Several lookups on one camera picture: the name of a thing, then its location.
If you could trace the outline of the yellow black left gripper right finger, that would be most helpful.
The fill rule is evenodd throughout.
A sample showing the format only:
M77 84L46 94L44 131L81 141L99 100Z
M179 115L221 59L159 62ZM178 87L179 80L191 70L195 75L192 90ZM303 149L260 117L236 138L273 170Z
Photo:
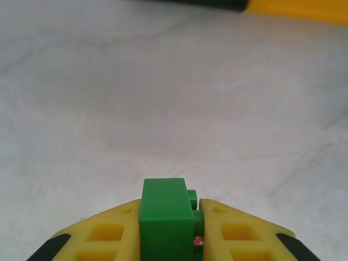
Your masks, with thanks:
M279 225L210 199L204 213L203 260L318 260L295 234Z

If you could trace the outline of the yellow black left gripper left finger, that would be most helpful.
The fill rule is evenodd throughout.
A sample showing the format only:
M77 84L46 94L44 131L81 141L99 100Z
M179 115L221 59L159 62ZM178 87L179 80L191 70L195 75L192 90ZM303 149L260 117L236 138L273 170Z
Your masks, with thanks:
M140 260L140 200L130 201L54 234L30 260Z

